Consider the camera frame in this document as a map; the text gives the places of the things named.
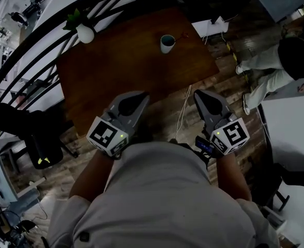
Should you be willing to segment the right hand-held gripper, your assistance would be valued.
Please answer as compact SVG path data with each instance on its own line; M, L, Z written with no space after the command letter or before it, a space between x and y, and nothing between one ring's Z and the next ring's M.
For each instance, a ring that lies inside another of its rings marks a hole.
M249 140L243 119L229 114L225 97L208 90L196 90L194 101L200 118L205 122L206 138L219 152L234 152Z

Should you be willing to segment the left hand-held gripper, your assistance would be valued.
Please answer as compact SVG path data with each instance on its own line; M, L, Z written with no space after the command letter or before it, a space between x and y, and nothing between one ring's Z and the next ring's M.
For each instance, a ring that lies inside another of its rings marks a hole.
M149 105L149 93L130 91L118 95L109 109L96 117L86 138L109 157L118 158L134 134Z

